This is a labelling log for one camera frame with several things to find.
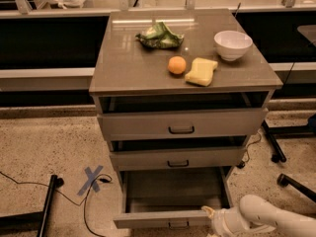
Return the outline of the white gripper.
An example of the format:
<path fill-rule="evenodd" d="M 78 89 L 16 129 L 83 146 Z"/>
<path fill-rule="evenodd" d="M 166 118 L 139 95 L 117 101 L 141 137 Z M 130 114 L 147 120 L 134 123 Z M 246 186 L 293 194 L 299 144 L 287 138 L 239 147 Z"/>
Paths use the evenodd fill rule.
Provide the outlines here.
<path fill-rule="evenodd" d="M 250 229 L 250 222 L 243 217 L 238 207 L 214 210 L 204 205 L 201 209 L 210 218 L 212 230 L 218 237 L 236 237 Z"/>

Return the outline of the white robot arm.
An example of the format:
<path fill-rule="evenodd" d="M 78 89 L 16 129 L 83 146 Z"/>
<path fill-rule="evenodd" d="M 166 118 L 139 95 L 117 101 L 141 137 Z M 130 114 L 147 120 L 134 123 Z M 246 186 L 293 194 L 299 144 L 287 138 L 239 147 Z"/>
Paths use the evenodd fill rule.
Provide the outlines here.
<path fill-rule="evenodd" d="M 211 221 L 217 237 L 237 237 L 242 233 L 277 230 L 287 237 L 316 237 L 316 219 L 280 209 L 255 195 L 243 196 L 229 209 L 201 208 Z"/>

